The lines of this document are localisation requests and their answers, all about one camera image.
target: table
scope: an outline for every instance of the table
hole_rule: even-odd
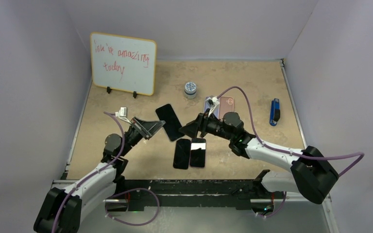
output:
[[[184,85],[197,84],[197,97],[184,97]],[[155,73],[155,91],[152,96],[115,91],[92,84],[76,138],[67,179],[80,179],[101,160],[105,138],[118,133],[116,123],[104,111],[115,112],[128,107],[128,118],[158,120],[155,109],[170,103],[181,124],[194,120],[203,111],[204,98],[218,95],[230,86],[240,86],[246,92],[253,110],[255,128],[266,141],[291,148],[303,148],[303,141],[295,118],[288,89],[276,62],[221,62],[221,61],[158,61]],[[225,96],[235,100],[244,128],[252,133],[249,111],[243,95],[236,89]],[[281,119],[277,126],[269,124],[273,98],[280,99]],[[124,130],[128,124],[120,121]],[[129,160],[123,173],[126,179],[253,179],[262,170],[280,171],[279,167],[262,161],[248,160],[234,155],[228,141],[207,135],[205,168],[188,170],[172,167],[175,142],[170,142],[160,130],[149,141],[141,140],[126,156]]]

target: beige table surface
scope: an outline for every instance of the beige table surface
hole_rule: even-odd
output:
[[[187,100],[184,85],[197,84],[197,97]],[[278,62],[161,62],[156,65],[155,91],[152,96],[115,91],[92,84],[78,132],[68,179],[80,179],[101,160],[105,138],[120,134],[116,123],[103,111],[115,112],[128,107],[128,118],[158,120],[155,109],[170,103],[182,125],[194,120],[203,111],[206,96],[218,95],[230,86],[244,89],[250,99],[255,128],[263,140],[292,148],[303,148],[301,134]],[[235,112],[252,133],[245,98],[238,90],[225,96],[235,100]],[[281,119],[277,126],[269,124],[271,100],[280,99]],[[120,120],[124,130],[129,125]],[[205,168],[188,170],[172,167],[175,142],[170,142],[161,129],[149,141],[141,140],[125,158],[129,160],[123,173],[127,179],[253,179],[262,170],[281,170],[268,163],[234,155],[228,141],[208,134]]]

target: blue tool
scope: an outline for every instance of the blue tool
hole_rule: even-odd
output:
[[[271,101],[270,125],[276,126],[280,117],[281,111],[279,110],[279,99],[275,98]]]

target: round container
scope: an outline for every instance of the round container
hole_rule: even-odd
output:
[[[194,82],[187,82],[185,84],[184,96],[190,100],[197,96],[197,85]]]

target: yellow whiteboard frame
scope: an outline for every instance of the yellow whiteboard frame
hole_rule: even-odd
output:
[[[103,88],[107,88],[106,86],[101,86],[101,85],[97,85],[94,81],[94,69],[92,67],[92,64],[93,64],[93,58],[92,58],[92,41],[91,41],[91,38],[92,38],[92,34],[101,34],[101,35],[111,35],[111,36],[115,36],[115,37],[122,37],[122,38],[128,38],[128,39],[135,39],[135,40],[144,40],[144,41],[149,41],[149,42],[153,42],[155,44],[155,61],[154,61],[154,66],[153,66],[153,84],[152,84],[152,93],[151,94],[145,94],[145,93],[136,93],[136,94],[139,94],[139,95],[144,95],[144,96],[151,96],[154,94],[155,92],[155,70],[156,70],[156,53],[158,51],[158,45],[156,44],[155,41],[153,40],[148,40],[148,39],[142,39],[142,38],[136,38],[136,37],[130,37],[130,36],[124,36],[124,35],[115,35],[115,34],[108,34],[108,33],[99,33],[99,32],[92,32],[91,35],[89,35],[89,45],[91,47],[91,69],[92,69],[92,82],[95,86],[98,86],[98,87],[103,87]],[[113,90],[117,90],[117,91],[125,91],[125,92],[130,92],[130,93],[133,93],[134,91],[129,91],[129,90],[123,90],[123,89],[115,89],[115,88],[111,88]]]

